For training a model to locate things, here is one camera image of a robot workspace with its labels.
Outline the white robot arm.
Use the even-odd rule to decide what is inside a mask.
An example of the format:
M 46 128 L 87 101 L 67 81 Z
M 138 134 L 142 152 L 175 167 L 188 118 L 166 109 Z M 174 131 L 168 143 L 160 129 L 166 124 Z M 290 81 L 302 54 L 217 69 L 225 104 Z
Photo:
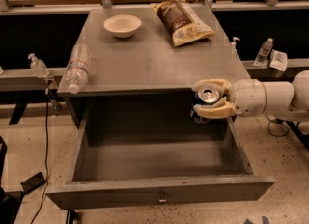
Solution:
M 232 116 L 255 117 L 269 114 L 284 121 L 309 118 L 309 70 L 300 72 L 292 82 L 261 82 L 226 79 L 196 82 L 190 116 L 197 123 Z

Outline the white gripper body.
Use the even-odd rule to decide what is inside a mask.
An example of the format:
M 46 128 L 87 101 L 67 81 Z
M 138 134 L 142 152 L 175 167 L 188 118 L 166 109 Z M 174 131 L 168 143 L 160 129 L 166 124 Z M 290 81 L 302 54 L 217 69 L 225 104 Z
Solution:
M 235 107 L 235 114 L 253 117 L 263 113 L 266 106 L 266 92 L 262 82 L 256 79 L 241 79 L 232 84 L 229 101 Z

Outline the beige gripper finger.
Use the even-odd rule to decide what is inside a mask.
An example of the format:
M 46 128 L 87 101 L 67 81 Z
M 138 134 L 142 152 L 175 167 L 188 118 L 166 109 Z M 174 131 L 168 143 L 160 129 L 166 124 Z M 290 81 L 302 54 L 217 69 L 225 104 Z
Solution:
M 236 105 L 226 98 L 222 98 L 212 105 L 195 104 L 193 110 L 198 116 L 207 119 L 224 119 L 239 113 L 236 109 Z
M 219 93 L 221 94 L 221 98 L 222 99 L 229 91 L 229 87 L 231 86 L 231 83 L 227 80 L 224 79 L 208 79 L 208 80 L 200 80 L 196 83 L 193 84 L 193 86 L 191 87 L 193 92 L 197 92 L 198 89 L 202 86 L 206 86 L 206 85 L 212 85 L 213 87 L 215 87 Z

